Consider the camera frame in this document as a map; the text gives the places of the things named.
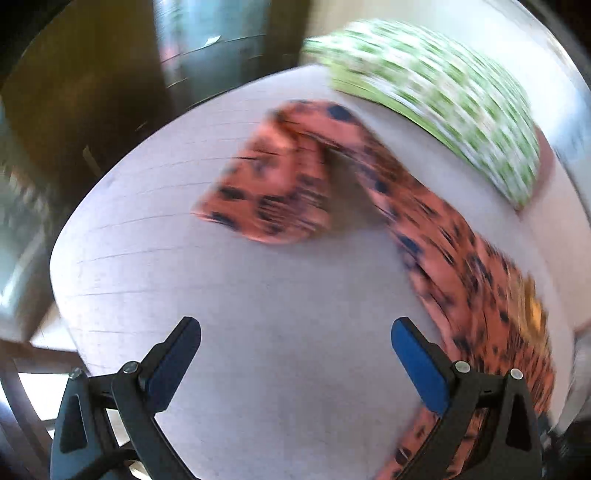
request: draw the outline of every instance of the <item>orange cloth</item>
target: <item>orange cloth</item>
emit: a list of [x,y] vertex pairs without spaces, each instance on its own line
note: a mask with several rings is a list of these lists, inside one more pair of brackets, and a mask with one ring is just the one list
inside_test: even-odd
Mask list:
[[[549,344],[530,343],[511,317],[519,311],[513,303],[523,302],[512,288],[515,279],[521,283],[521,273],[344,107],[300,100],[275,111],[193,213],[261,242],[307,238],[329,224],[327,148],[349,159],[383,214],[417,295],[441,331],[447,356],[492,374],[519,368],[536,413],[546,411],[554,385]],[[472,419],[448,478],[462,470],[481,417],[477,412]],[[436,422],[436,415],[422,408],[377,479],[398,476]]]

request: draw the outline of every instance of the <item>white sofa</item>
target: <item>white sofa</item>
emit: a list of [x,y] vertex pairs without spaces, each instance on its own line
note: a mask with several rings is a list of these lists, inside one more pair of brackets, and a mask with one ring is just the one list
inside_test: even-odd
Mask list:
[[332,229],[299,244],[252,242],[189,214],[266,112],[297,98],[353,110],[413,175],[534,275],[550,313],[556,419],[573,329],[531,225],[421,128],[332,91],[319,66],[198,106],[137,146],[77,208],[53,251],[51,279],[90,370],[141,359],[182,316],[194,316],[202,346],[157,419],[197,476],[359,480],[380,468],[419,405],[390,346],[391,323],[407,315],[429,339],[438,333],[351,173],[335,168]]

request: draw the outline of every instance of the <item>green patterned cushion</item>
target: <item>green patterned cushion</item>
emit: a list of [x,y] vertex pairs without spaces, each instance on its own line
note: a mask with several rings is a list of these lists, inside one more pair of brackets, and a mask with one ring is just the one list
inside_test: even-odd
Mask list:
[[500,64],[441,34],[383,20],[309,38],[304,52],[330,67],[337,90],[405,115],[514,207],[528,202],[539,165],[534,123],[523,88]]

